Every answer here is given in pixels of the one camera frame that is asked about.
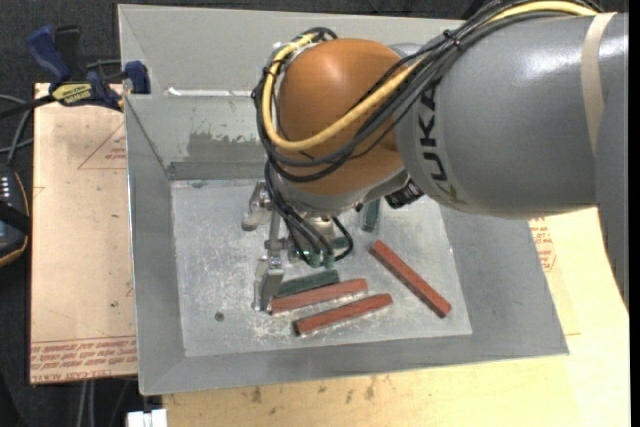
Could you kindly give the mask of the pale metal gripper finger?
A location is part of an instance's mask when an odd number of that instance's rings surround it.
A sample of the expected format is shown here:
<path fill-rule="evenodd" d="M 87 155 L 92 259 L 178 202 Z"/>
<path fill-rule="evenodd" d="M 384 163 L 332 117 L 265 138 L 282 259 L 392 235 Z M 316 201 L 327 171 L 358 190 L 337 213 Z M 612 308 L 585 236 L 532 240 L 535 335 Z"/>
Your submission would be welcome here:
<path fill-rule="evenodd" d="M 271 298 L 277 294 L 284 277 L 282 258 L 270 257 L 262 278 L 262 310 L 265 311 Z"/>
<path fill-rule="evenodd" d="M 256 262 L 256 269 L 254 274 L 253 283 L 253 301 L 251 307 L 254 311 L 262 310 L 262 281 L 265 273 L 265 260 L 258 259 Z"/>

